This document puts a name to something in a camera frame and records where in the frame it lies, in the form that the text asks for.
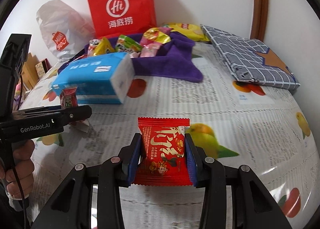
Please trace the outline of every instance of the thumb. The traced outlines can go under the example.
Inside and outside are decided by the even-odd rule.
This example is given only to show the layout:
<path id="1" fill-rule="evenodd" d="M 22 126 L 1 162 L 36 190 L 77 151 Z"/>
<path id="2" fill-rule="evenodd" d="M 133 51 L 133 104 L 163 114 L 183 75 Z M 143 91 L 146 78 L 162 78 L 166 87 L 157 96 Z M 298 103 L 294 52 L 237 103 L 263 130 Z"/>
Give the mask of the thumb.
<path id="1" fill-rule="evenodd" d="M 5 173 L 4 173 L 4 169 L 2 168 L 1 164 L 0 164 L 0 179 L 4 179 Z"/>

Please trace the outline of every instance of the metal pivot bolt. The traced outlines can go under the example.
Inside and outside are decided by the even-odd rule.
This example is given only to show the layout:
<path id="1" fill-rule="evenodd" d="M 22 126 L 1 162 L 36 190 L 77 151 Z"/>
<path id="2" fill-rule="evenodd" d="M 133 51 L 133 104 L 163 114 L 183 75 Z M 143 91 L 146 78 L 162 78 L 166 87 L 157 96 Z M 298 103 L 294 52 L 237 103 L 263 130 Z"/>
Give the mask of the metal pivot bolt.
<path id="1" fill-rule="evenodd" d="M 83 169 L 83 164 L 82 163 L 79 163 L 79 164 L 77 164 L 76 166 L 75 166 L 75 170 L 76 171 L 80 171 L 80 170 L 82 170 Z"/>
<path id="2" fill-rule="evenodd" d="M 244 172 L 250 171 L 250 168 L 249 168 L 249 166 L 247 166 L 247 165 L 242 165 L 242 166 L 241 166 L 241 169 L 242 169 L 242 171 L 244 171 Z"/>
<path id="3" fill-rule="evenodd" d="M 214 163 L 214 158 L 212 157 L 206 157 L 204 160 L 206 163 Z"/>
<path id="4" fill-rule="evenodd" d="M 118 156 L 114 156 L 111 158 L 112 163 L 118 163 L 120 161 L 120 158 Z"/>

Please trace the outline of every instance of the blue tissue package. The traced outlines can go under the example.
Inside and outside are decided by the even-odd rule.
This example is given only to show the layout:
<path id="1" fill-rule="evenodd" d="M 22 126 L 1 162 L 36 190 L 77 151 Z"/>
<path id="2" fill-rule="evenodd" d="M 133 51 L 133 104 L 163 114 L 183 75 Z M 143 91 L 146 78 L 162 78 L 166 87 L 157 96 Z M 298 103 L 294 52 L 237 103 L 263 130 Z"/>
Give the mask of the blue tissue package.
<path id="1" fill-rule="evenodd" d="M 121 104 L 134 78 L 130 55 L 105 54 L 71 62 L 52 83 L 60 95 L 63 89 L 77 87 L 80 104 Z"/>

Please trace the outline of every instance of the green snack bag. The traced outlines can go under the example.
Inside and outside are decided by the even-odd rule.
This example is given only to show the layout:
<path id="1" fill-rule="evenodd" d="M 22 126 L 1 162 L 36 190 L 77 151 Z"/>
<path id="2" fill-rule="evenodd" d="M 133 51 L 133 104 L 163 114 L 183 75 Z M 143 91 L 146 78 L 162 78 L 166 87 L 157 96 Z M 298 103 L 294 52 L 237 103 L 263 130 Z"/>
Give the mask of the green snack bag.
<path id="1" fill-rule="evenodd" d="M 142 46 L 126 35 L 120 35 L 115 47 L 116 52 L 141 52 Z"/>

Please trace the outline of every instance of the gray plaid cushion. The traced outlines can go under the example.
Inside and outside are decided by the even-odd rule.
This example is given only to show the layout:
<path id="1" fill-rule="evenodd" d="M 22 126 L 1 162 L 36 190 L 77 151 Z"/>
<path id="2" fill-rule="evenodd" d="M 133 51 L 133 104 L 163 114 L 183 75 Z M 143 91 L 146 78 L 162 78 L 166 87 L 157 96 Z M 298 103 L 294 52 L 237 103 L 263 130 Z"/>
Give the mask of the gray plaid cushion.
<path id="1" fill-rule="evenodd" d="M 289 90 L 300 86 L 288 67 L 263 42 L 241 38 L 202 24 L 200 26 L 237 81 Z"/>

